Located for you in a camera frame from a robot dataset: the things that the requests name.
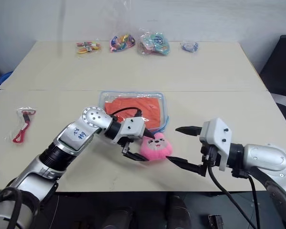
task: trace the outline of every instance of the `orange item in bag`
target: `orange item in bag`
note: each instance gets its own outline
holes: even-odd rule
[[[137,107],[142,110],[142,117],[145,118],[147,129],[157,128],[160,126],[160,106],[157,98],[116,98],[112,103],[105,103],[105,112],[111,115],[113,112],[126,108]],[[115,114],[118,121],[124,121],[125,118],[134,117],[137,110],[125,110]]]

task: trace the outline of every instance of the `wire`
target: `wire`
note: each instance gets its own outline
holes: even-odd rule
[[[21,210],[22,194],[21,194],[20,190],[15,188],[15,187],[6,187],[5,189],[3,189],[0,192],[0,202],[2,202],[5,199],[5,197],[3,196],[5,191],[11,191],[15,196],[14,209],[13,209],[13,212],[11,214],[10,222],[8,224],[8,227],[7,227],[7,229],[14,229],[17,226],[17,221],[18,221],[18,217],[20,214],[20,210]]]
[[[58,207],[58,202],[59,202],[59,196],[58,196],[58,198],[57,198],[56,209],[55,209],[55,212],[54,212],[54,215],[53,215],[53,219],[52,219],[52,222],[51,222],[51,224],[50,224],[49,229],[51,229],[52,224],[53,224],[53,222],[54,222],[55,215],[56,215],[56,211],[57,211],[57,207]]]
[[[111,115],[115,115],[115,114],[117,114],[117,113],[119,113],[121,111],[125,111],[125,110],[137,110],[138,112],[142,113],[142,111],[138,107],[131,106],[131,107],[125,107],[123,109],[117,110],[117,111],[113,112]]]
[[[259,218],[258,202],[257,202],[257,195],[256,195],[256,189],[255,189],[254,181],[253,181],[251,176],[249,176],[248,178],[249,178],[249,181],[251,184],[252,195],[253,195],[253,200],[254,200],[257,229],[261,229],[261,222],[260,222],[260,218]]]
[[[230,201],[235,205],[235,207],[239,210],[239,212],[243,215],[243,217],[248,221],[248,223],[253,227],[253,229],[257,229],[256,226],[251,222],[251,220],[248,218],[248,216],[245,214],[245,212],[242,210],[242,208],[236,203],[236,201],[233,199],[233,197],[231,196],[231,194],[225,190],[224,187],[222,187],[220,185],[220,183],[216,180],[213,171],[212,171],[212,167],[208,166],[208,172],[210,174],[210,177],[212,179],[212,181],[214,182],[214,184],[223,192],[225,193],[228,198],[230,199]]]

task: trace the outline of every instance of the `plush toy face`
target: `plush toy face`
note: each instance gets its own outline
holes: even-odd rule
[[[171,144],[165,139],[162,133],[156,133],[155,139],[143,137],[140,154],[152,160],[166,159],[172,153]]]

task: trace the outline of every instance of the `silver robotic arm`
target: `silver robotic arm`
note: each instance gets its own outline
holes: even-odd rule
[[[109,116],[101,108],[86,107],[80,118],[67,125],[50,146],[0,193],[0,229],[29,228],[38,213],[39,204],[54,194],[58,187],[57,180],[95,134],[121,145],[124,156],[147,161],[142,155],[129,151],[129,143],[134,139],[143,135],[153,137],[141,117],[126,118],[118,123],[114,116]]]
[[[180,168],[205,177],[209,167],[232,169],[232,176],[248,178],[252,175],[269,192],[282,220],[286,222],[286,150],[273,145],[258,146],[231,143],[232,131],[219,118],[205,122],[202,127],[185,126],[176,129],[187,135],[197,136],[203,144],[202,165],[190,164],[178,157],[168,159]]]

